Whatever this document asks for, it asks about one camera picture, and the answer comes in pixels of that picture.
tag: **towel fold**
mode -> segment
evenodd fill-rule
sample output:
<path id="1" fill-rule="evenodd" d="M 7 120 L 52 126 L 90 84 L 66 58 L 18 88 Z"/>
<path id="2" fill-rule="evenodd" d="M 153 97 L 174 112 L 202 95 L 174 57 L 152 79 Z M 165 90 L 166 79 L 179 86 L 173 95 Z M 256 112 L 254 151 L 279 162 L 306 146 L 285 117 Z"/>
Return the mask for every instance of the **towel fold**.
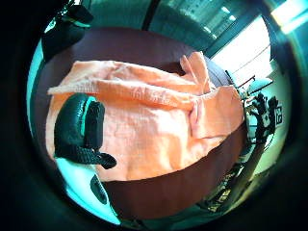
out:
<path id="1" fill-rule="evenodd" d="M 215 88 L 202 52 L 183 56 L 185 75 L 116 61 L 75 62 L 52 95 L 46 147 L 53 158 L 54 125 L 75 92 L 105 106 L 101 152 L 116 158 L 111 169 L 97 166 L 102 181 L 156 177 L 183 169 L 206 156 L 244 121 L 233 86 Z"/>

